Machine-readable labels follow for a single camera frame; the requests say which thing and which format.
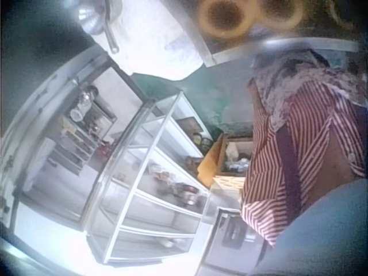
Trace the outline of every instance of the person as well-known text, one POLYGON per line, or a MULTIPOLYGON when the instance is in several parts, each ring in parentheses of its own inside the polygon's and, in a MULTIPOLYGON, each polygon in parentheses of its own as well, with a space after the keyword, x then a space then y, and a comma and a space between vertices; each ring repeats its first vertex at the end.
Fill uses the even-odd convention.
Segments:
POLYGON ((279 236, 248 275, 367 275, 367 179, 341 185, 279 236))
POLYGON ((254 150, 241 216, 274 247, 319 199, 367 177, 367 91, 311 49, 258 57, 248 88, 254 150))

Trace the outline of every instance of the white floor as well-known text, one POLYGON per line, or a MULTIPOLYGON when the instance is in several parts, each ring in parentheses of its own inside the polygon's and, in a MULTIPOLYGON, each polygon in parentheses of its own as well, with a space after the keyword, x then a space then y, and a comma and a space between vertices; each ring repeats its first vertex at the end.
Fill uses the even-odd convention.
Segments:
POLYGON ((191 251, 185 256, 165 259, 161 264, 119 269, 95 261, 84 233, 57 224, 22 203, 14 233, 44 257, 80 275, 194 276, 210 231, 209 224, 201 224, 191 251))

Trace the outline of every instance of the glass display case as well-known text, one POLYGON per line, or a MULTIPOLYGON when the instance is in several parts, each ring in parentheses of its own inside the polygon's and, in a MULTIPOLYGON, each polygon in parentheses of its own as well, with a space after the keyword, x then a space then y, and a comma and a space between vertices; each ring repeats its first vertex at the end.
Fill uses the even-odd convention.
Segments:
POLYGON ((88 231, 100 262, 161 260, 189 251, 209 191, 184 165, 188 156, 203 157, 177 124, 187 117, 211 139, 183 92, 154 104, 125 138, 88 231))

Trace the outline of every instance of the striped shirt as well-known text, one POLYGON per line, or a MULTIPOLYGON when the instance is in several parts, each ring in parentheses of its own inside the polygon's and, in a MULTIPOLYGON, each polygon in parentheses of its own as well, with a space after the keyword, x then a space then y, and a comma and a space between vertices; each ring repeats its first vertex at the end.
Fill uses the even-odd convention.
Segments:
MULTIPOLYGON (((365 177, 365 161, 351 101, 315 80, 304 82, 290 100, 285 124, 297 155, 303 210, 322 167, 331 126, 354 174, 365 177)), ((254 144, 244 183, 241 215, 273 246, 288 221, 281 157, 269 115, 263 109, 255 116, 254 144)))

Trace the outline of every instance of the shirt button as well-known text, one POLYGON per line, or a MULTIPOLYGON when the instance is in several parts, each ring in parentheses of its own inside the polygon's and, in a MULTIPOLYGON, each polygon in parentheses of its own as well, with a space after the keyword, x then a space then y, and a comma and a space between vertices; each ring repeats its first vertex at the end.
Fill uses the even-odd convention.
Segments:
POLYGON ((355 162, 355 154, 350 152, 347 159, 349 160, 349 162, 355 162))

